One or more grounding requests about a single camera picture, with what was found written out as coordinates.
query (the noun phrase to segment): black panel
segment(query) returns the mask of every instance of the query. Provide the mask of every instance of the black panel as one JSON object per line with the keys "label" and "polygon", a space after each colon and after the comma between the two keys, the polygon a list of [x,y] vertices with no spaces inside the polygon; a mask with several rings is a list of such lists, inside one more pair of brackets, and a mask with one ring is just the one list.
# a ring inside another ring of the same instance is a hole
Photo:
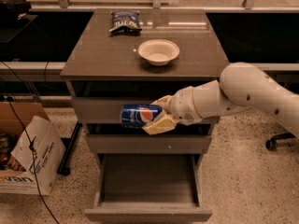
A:
{"label": "black panel", "polygon": [[231,63],[298,63],[299,13],[208,13]]}
{"label": "black panel", "polygon": [[92,12],[35,12],[37,18],[7,43],[0,61],[66,62]]}

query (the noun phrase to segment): pepsi logo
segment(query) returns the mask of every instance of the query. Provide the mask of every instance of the pepsi logo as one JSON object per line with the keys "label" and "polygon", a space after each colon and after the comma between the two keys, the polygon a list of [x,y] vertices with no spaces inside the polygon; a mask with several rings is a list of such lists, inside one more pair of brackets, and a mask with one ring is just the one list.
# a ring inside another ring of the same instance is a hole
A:
{"label": "pepsi logo", "polygon": [[136,113],[136,120],[141,123],[149,123],[152,121],[153,115],[149,108],[141,107]]}

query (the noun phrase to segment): pepsi can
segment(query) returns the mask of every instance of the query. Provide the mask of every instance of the pepsi can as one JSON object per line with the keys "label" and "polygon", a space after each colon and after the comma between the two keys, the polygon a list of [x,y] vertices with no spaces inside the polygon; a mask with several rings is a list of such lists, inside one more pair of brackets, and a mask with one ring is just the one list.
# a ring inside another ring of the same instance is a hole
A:
{"label": "pepsi can", "polygon": [[140,129],[152,122],[162,111],[157,105],[124,105],[121,110],[121,124],[126,128]]}

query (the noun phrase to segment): chair wheel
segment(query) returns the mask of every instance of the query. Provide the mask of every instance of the chair wheel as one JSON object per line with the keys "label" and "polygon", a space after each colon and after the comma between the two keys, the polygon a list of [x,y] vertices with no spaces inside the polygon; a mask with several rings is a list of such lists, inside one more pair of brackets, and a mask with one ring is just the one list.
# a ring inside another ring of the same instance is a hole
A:
{"label": "chair wheel", "polygon": [[269,150],[269,151],[273,151],[277,148],[278,143],[275,140],[267,140],[267,142],[265,142],[265,147]]}

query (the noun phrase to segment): floor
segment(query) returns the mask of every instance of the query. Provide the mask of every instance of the floor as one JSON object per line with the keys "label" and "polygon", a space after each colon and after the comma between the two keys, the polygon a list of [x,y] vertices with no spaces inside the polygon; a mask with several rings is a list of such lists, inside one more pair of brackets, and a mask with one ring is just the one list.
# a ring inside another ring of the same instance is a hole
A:
{"label": "floor", "polygon": [[[74,110],[45,109],[59,135],[69,136],[77,122]],[[221,118],[198,172],[202,205],[213,211],[207,224],[298,223],[299,143],[280,141],[276,151],[264,146],[283,132],[259,111]],[[61,224],[91,223],[84,209],[93,207],[99,169],[83,129],[69,166],[71,174],[57,177],[46,203]],[[1,224],[54,223],[37,196],[0,194],[0,210]]]}

